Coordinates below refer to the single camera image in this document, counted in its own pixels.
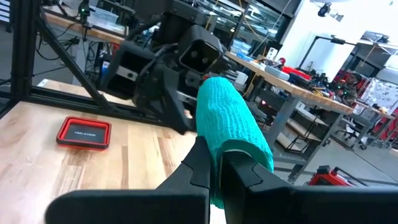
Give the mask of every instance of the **black cable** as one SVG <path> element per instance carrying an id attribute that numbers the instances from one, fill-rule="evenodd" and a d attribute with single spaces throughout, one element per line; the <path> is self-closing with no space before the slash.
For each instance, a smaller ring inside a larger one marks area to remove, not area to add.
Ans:
<path id="1" fill-rule="evenodd" d="M 145 40 L 145 43 L 144 43 L 144 45 L 142 46 L 142 48 L 145 48 L 145 47 L 147 46 L 148 42 L 151 40 L 151 38 L 152 38 L 153 35 L 154 35 L 154 34 L 152 33 L 152 34 Z"/>
<path id="2" fill-rule="evenodd" d="M 66 34 L 66 33 L 68 32 L 68 30 L 69 30 L 73 25 L 76 25 L 76 24 L 78 24 L 78 23 L 77 23 L 77 22 L 74 22 L 74 23 L 70 24 L 70 25 L 67 27 L 67 29 L 65 29 L 65 30 L 62 32 L 62 34 L 60 34 L 60 35 L 57 36 L 57 38 L 59 38 L 59 37 L 62 36 L 63 34 Z"/>
<path id="3" fill-rule="evenodd" d="M 47 71 L 44 71 L 44 72 L 39 72 L 37 74 L 33 74 L 32 77 L 35 77 L 37 75 L 43 75 L 43 74 L 48 73 L 48 72 L 54 72 L 54 71 L 57 71 L 57 70 L 60 70 L 60 69 L 63 69 L 63 68 L 66 68 L 66 66 L 62 66 L 62 67 L 59 67 L 59 68 L 54 68 L 54 69 L 47 70 Z"/>
<path id="4" fill-rule="evenodd" d="M 69 45 L 65 50 L 69 50 L 69 48 L 70 48 L 71 46 L 72 46 L 72 44 Z M 58 60 L 58 59 L 59 59 L 59 57 L 57 57 L 57 58 L 47 58 L 47 57 L 44 57 L 44 56 L 40 53 L 40 51 L 38 50 L 37 47 L 36 47 L 36 52 L 37 52 L 37 54 L 38 54 L 40 57 L 42 57 L 44 60 L 53 61 L 53 60 Z"/>
<path id="5" fill-rule="evenodd" d="M 8 83 L 8 82 L 11 82 L 11 79 L 10 79 L 10 78 L 7 79 L 7 80 L 4 80 L 4 81 L 2 81 L 2 82 L 0 82 L 0 86 L 6 84 L 6 83 Z"/>

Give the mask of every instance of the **black plastic housing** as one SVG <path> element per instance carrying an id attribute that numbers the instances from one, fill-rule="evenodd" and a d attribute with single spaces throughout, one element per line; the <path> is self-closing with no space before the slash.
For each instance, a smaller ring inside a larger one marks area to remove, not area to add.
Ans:
<path id="1" fill-rule="evenodd" d="M 136 78 L 141 70 L 155 58 L 150 50 L 124 41 L 109 64 L 108 72 L 103 74 L 100 90 L 128 100 L 134 96 Z"/>
<path id="2" fill-rule="evenodd" d="M 199 25 L 186 31 L 178 43 L 180 65 L 204 74 L 223 56 L 220 40 Z"/>

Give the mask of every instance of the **floor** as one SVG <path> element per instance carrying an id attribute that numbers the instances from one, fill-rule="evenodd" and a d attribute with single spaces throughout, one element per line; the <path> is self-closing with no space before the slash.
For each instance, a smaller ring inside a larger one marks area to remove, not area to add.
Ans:
<path id="1" fill-rule="evenodd" d="M 12 64 L 12 34 L 4 31 L 5 26 L 0 25 L 0 79 L 10 77 Z M 48 46 L 42 46 L 40 52 L 48 57 L 57 57 L 53 50 Z M 34 73 L 43 72 L 62 66 L 60 60 L 46 61 L 37 54 L 34 62 Z M 47 78 L 59 82 L 72 83 L 72 73 L 67 69 L 61 69 L 56 72 L 50 72 L 38 75 L 33 78 L 33 85 L 37 85 L 42 79 Z M 0 86 L 1 91 L 9 91 L 9 86 Z M 331 142 L 327 147 L 319 150 L 311 163 L 306 168 L 306 172 L 302 174 L 295 184 L 303 185 L 310 180 L 312 173 L 316 172 L 318 166 L 329 165 L 331 167 L 338 166 L 353 176 L 370 180 L 369 185 L 393 186 L 398 185 L 398 158 L 389 153 L 387 149 L 379 149 L 377 147 L 368 147 L 363 151 L 360 149 L 347 151 L 343 146 L 336 142 Z M 276 162 L 276 167 L 292 168 L 291 164 L 283 164 Z M 275 172 L 283 179 L 287 179 L 288 173 Z"/>

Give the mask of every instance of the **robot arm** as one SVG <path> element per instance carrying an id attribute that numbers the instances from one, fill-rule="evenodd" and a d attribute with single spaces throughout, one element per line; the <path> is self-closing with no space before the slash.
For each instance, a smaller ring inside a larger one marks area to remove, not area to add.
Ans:
<path id="1" fill-rule="evenodd" d="M 180 134 L 195 130 L 195 119 L 188 119 L 185 107 L 195 114 L 198 86 L 208 72 L 229 69 L 225 48 L 204 23 L 199 9 L 184 1 L 169 1 L 168 11 L 154 22 L 140 26 L 127 39 L 161 21 L 152 46 L 143 49 L 130 41 L 121 44 L 101 90 L 125 100 L 131 99 L 142 110 L 154 114 Z"/>

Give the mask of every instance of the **red machine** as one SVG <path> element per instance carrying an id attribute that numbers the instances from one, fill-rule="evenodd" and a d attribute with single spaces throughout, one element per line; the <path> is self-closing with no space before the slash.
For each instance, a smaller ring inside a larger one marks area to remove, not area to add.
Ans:
<path id="1" fill-rule="evenodd" d="M 358 182 L 361 185 L 367 186 L 364 182 L 358 180 L 353 177 L 351 174 L 346 171 L 340 169 L 339 167 L 334 168 L 330 171 L 330 166 L 320 166 L 317 170 L 317 173 L 313 175 L 308 185 L 339 185 L 339 186 L 350 186 L 355 187 L 356 184 L 351 181 L 345 179 L 338 172 L 344 173 L 348 177 L 351 177 L 353 180 Z"/>
<path id="2" fill-rule="evenodd" d="M 289 66 L 283 66 L 282 72 L 286 74 L 294 73 L 296 75 L 300 75 L 301 77 L 305 78 L 306 80 L 311 80 L 311 76 L 307 75 L 306 73 L 303 73 L 295 68 L 289 67 Z"/>

